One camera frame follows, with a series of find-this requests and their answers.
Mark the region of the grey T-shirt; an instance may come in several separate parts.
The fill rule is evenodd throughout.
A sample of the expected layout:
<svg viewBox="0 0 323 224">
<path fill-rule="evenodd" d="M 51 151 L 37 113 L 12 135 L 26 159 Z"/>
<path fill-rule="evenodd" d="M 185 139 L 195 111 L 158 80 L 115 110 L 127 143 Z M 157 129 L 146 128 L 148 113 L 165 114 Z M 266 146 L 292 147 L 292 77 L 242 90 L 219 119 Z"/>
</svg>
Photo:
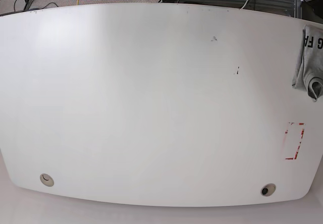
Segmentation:
<svg viewBox="0 0 323 224">
<path fill-rule="evenodd" d="M 306 91 L 316 102 L 322 96 L 322 30 L 306 25 L 292 80 L 294 89 Z"/>
</svg>

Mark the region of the red tape rectangle marker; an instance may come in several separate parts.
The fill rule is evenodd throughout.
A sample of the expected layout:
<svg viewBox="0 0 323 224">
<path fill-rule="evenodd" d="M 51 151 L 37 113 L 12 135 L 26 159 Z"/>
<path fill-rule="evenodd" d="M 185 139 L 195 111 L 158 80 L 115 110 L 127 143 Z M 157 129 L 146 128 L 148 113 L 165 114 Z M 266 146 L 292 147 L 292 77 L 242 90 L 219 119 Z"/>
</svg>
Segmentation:
<svg viewBox="0 0 323 224">
<path fill-rule="evenodd" d="M 305 124 L 289 122 L 285 131 L 283 141 L 283 159 L 296 160 L 302 139 L 304 136 Z"/>
</svg>

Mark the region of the right table grommet hole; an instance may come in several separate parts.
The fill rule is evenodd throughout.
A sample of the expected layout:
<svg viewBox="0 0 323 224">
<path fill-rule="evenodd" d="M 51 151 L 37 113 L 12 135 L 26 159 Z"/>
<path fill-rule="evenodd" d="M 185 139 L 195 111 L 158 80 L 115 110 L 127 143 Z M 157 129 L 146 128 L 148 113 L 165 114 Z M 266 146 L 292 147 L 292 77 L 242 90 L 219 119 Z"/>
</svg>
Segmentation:
<svg viewBox="0 0 323 224">
<path fill-rule="evenodd" d="M 269 197 L 275 192 L 275 190 L 276 190 L 276 185 L 270 183 L 270 184 L 265 185 L 261 189 L 260 193 L 262 196 Z"/>
</svg>

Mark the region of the table grommet hole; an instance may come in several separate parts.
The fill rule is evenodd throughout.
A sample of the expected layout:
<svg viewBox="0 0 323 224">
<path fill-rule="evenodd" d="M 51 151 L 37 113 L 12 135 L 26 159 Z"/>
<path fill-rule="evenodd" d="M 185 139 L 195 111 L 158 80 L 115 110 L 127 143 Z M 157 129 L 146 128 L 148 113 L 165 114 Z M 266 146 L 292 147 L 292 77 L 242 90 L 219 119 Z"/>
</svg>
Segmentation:
<svg viewBox="0 0 323 224">
<path fill-rule="evenodd" d="M 260 193 L 262 196 L 269 197 L 275 192 L 275 190 L 276 190 L 276 185 L 270 183 L 270 184 L 265 185 L 261 189 Z"/>
<path fill-rule="evenodd" d="M 40 181 L 47 187 L 52 187 L 54 185 L 53 178 L 48 174 L 41 174 Z"/>
</svg>

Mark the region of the left table grommet hole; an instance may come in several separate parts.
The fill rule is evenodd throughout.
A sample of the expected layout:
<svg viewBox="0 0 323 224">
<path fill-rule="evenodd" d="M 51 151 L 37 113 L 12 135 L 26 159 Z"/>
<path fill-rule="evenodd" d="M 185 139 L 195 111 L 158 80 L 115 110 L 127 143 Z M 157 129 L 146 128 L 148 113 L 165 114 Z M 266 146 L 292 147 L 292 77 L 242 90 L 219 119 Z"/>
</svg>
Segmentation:
<svg viewBox="0 0 323 224">
<path fill-rule="evenodd" d="M 54 185 L 53 178 L 48 174 L 41 174 L 40 181 L 47 187 L 52 187 Z"/>
</svg>

